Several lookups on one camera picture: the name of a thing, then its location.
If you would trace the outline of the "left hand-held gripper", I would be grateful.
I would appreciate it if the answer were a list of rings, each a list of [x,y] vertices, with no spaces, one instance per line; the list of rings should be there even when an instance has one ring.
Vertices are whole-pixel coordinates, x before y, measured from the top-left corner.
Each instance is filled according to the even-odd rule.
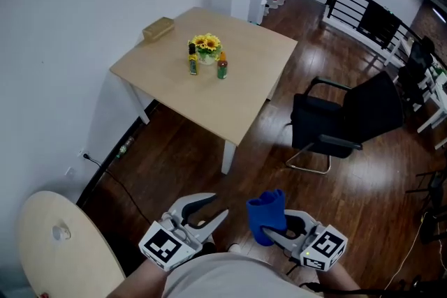
[[[221,210],[210,220],[199,223],[196,233],[187,225],[188,217],[216,197],[216,193],[196,193],[176,200],[159,221],[150,225],[140,240],[138,246],[141,253],[164,271],[170,271],[191,259],[224,222],[229,209]]]

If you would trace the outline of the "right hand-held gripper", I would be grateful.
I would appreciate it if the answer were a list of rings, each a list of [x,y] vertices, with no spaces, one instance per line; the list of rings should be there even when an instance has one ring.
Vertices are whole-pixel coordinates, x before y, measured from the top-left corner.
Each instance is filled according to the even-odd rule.
[[[303,267],[328,271],[342,257],[348,239],[335,227],[323,227],[305,211],[285,209],[289,230],[310,230],[302,242],[302,233],[288,236],[264,227],[263,233],[284,250],[291,251],[290,259]]]

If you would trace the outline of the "blue cloth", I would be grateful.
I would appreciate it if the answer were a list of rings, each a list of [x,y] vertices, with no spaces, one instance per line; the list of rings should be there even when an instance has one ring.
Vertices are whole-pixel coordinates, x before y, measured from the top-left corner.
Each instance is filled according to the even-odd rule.
[[[250,199],[246,203],[249,228],[255,241],[261,246],[272,246],[272,241],[263,228],[284,233],[287,229],[284,213],[286,196],[281,189],[265,191],[260,197]]]

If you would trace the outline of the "bottle with orange cap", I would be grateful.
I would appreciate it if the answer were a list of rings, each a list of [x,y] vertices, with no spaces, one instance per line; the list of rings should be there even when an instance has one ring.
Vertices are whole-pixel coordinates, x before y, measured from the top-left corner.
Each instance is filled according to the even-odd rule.
[[[228,71],[228,62],[226,59],[226,53],[222,51],[217,61],[217,77],[220,80],[226,79]]]

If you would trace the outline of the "yellow bottle with black cap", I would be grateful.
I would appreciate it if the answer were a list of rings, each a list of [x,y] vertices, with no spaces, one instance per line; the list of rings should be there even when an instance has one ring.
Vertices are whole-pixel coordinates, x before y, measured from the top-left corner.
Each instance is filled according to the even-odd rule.
[[[196,52],[196,45],[192,42],[189,43],[188,62],[189,62],[189,73],[191,75],[197,75],[198,74],[198,56],[197,56],[197,52]]]

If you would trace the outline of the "person's left forearm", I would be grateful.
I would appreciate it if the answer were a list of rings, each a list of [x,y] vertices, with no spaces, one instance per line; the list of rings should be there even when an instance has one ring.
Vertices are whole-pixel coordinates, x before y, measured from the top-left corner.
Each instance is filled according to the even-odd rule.
[[[162,298],[168,272],[145,260],[106,298]]]

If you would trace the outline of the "person's right forearm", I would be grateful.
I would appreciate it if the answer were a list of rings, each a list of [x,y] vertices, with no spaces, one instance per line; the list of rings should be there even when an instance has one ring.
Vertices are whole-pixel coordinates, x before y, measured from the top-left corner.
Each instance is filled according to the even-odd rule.
[[[333,290],[359,290],[359,285],[352,279],[343,266],[336,262],[328,271],[317,271],[318,281],[321,285]],[[323,294],[324,298],[354,298],[354,295]]]

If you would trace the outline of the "person's white shirt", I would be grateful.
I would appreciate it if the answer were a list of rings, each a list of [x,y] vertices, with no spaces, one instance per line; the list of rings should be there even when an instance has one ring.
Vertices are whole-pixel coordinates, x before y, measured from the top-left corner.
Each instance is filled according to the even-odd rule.
[[[236,253],[194,258],[167,278],[163,298],[322,298],[268,263]]]

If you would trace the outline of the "black equipment stand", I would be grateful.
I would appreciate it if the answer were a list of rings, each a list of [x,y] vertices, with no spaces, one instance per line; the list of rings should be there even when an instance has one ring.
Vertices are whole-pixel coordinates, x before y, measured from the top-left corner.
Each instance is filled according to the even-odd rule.
[[[447,202],[444,203],[444,193],[447,192],[447,168],[424,172],[417,188],[405,191],[406,194],[425,193],[423,198],[423,220],[419,231],[422,244],[447,239]]]

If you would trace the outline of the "clear glass on round table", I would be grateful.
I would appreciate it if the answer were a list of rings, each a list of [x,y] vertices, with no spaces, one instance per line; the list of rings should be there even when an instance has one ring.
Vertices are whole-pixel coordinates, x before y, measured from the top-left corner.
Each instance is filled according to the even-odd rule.
[[[71,238],[71,232],[65,225],[54,225],[52,236],[55,241],[66,241]]]

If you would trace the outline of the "round wooden table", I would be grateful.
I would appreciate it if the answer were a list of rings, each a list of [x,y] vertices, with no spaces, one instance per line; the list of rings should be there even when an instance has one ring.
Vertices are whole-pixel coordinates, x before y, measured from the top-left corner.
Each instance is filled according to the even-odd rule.
[[[55,241],[54,225],[71,232]],[[51,191],[31,195],[17,222],[20,262],[37,295],[49,298],[105,298],[125,274],[107,241],[76,204]]]

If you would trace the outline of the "sunflower bouquet in vase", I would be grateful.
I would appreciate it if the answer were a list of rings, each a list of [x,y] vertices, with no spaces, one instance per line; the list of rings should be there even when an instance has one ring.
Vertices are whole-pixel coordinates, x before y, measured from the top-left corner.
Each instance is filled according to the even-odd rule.
[[[188,41],[188,45],[190,44],[194,44],[198,62],[202,65],[211,66],[221,55],[221,41],[211,33],[194,36]]]

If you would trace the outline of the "wooden tissue box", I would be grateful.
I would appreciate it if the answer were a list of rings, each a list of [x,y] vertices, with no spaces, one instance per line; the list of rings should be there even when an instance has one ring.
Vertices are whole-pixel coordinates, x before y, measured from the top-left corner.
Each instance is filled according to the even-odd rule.
[[[154,43],[175,28],[174,20],[169,17],[161,17],[142,30],[142,35],[147,43]]]

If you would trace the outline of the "black swivel office chair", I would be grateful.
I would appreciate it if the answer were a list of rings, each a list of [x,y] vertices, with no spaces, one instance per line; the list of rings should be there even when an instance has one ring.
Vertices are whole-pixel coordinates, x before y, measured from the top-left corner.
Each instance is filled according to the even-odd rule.
[[[432,65],[434,43],[425,36],[420,42],[415,41],[406,64],[398,70],[397,82],[402,90],[402,97],[408,104],[423,105],[424,90],[419,84],[425,79],[426,70]]]

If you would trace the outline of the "black metal railing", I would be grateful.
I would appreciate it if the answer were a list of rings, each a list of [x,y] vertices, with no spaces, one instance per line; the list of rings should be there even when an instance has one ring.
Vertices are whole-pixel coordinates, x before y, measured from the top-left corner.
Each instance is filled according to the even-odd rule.
[[[394,13],[373,0],[326,0],[322,22],[368,47],[399,68],[421,37]]]

